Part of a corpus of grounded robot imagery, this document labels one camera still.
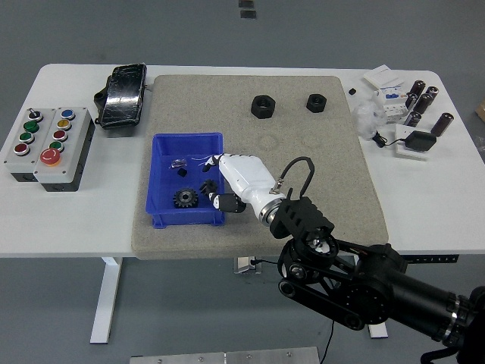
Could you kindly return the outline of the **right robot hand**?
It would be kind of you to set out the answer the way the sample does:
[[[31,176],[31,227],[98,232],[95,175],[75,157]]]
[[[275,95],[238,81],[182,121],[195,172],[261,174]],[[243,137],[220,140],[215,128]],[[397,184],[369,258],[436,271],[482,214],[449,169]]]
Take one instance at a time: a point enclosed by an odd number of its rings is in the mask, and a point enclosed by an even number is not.
[[[223,212],[241,212],[249,204],[258,220],[269,225],[285,195],[279,191],[279,183],[253,155],[223,153],[213,155],[205,162],[203,171],[218,167],[219,172],[232,189],[231,194],[219,194],[212,187],[201,190],[208,194],[213,206]]]

